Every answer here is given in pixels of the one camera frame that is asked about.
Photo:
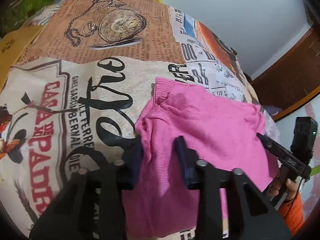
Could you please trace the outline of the orange sleeve forearm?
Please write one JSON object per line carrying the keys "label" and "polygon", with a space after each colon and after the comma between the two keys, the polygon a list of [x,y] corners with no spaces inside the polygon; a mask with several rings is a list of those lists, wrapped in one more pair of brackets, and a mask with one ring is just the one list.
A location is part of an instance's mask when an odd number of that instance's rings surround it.
{"label": "orange sleeve forearm", "polygon": [[304,224],[300,193],[298,192],[296,198],[292,200],[285,200],[279,207],[278,213],[294,236]]}

